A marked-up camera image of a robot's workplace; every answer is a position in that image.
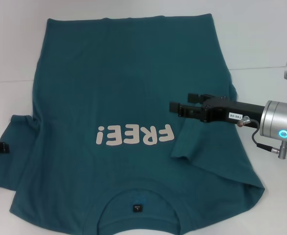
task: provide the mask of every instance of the black cable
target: black cable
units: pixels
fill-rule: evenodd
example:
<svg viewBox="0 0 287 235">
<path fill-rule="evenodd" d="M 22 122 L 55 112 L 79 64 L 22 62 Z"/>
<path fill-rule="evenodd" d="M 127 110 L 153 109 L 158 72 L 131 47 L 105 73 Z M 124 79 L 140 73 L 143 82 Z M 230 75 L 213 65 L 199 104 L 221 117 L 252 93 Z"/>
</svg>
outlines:
<svg viewBox="0 0 287 235">
<path fill-rule="evenodd" d="M 257 132 L 260 130 L 260 124 L 259 124 L 259 122 L 257 121 L 257 120 L 254 120 L 254 119 L 250 119 L 250 121 L 251 122 L 254 122 L 256 125 L 257 125 L 257 130 L 252 134 L 252 141 L 256 144 L 256 145 L 258 145 L 258 142 L 256 142 L 256 140 L 255 140 L 255 135 L 257 134 Z"/>
<path fill-rule="evenodd" d="M 254 119 L 250 119 L 251 122 L 254 122 L 256 125 L 257 125 L 257 130 L 252 134 L 251 138 L 252 138 L 252 141 L 257 145 L 258 148 L 261 148 L 261 149 L 264 149 L 266 151 L 269 151 L 269 152 L 272 152 L 272 149 L 273 147 L 272 146 L 269 146 L 269 145 L 265 145 L 265 144 L 262 144 L 262 143 L 258 143 L 256 140 L 255 140 L 255 135 L 257 134 L 257 132 L 260 130 L 260 124 L 257 120 L 254 120 Z"/>
</svg>

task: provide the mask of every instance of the blue led ring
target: blue led ring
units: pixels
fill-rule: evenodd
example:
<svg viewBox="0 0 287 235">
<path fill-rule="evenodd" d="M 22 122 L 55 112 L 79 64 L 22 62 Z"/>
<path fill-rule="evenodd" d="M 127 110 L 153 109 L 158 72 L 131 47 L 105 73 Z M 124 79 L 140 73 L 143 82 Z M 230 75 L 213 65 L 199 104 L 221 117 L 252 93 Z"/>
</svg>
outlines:
<svg viewBox="0 0 287 235">
<path fill-rule="evenodd" d="M 287 131 L 286 130 L 282 130 L 279 132 L 280 137 L 282 138 L 287 138 Z"/>
</svg>

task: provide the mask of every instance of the shirt sleeve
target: shirt sleeve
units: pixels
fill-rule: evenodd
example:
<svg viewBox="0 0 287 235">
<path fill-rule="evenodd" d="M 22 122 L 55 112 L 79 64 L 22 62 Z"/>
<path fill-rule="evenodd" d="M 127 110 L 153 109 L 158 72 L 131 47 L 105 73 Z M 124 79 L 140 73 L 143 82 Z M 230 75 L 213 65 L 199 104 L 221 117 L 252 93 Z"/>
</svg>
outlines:
<svg viewBox="0 0 287 235">
<path fill-rule="evenodd" d="M 16 190 L 34 146 L 38 124 L 31 116 L 13 116 L 0 141 L 10 153 L 0 154 L 0 187 Z"/>
<path fill-rule="evenodd" d="M 171 153 L 223 178 L 263 188 L 238 136 L 235 125 L 186 120 Z"/>
</svg>

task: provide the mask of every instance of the white table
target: white table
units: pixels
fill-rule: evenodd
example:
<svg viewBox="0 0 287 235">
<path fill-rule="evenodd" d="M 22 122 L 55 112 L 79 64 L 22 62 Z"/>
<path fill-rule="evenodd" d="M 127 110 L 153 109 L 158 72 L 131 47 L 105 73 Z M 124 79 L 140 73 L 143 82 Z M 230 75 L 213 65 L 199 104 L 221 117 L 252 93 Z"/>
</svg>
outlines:
<svg viewBox="0 0 287 235">
<path fill-rule="evenodd" d="M 287 102 L 287 0 L 0 0 L 0 136 L 13 114 L 32 112 L 31 89 L 46 20 L 194 16 L 212 13 L 239 101 Z M 287 159 L 255 147 L 239 128 L 251 163 L 266 187 L 250 211 L 190 235 L 287 235 Z M 257 137 L 265 144 L 279 142 Z M 9 213 L 14 192 L 0 188 L 0 235 L 58 234 Z M 123 235 L 162 235 L 135 230 Z"/>
</svg>

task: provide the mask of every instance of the t-shirt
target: t-shirt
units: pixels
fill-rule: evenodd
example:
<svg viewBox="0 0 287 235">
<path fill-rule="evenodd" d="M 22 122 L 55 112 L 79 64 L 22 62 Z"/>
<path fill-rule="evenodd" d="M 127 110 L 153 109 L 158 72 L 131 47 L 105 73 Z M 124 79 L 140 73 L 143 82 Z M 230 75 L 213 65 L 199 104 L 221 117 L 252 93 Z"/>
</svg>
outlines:
<svg viewBox="0 0 287 235">
<path fill-rule="evenodd" d="M 1 138 L 10 211 L 73 235 L 182 235 L 249 210 L 264 188 L 235 126 L 170 113 L 188 93 L 236 99 L 211 14 L 49 19 L 33 115 Z"/>
</svg>

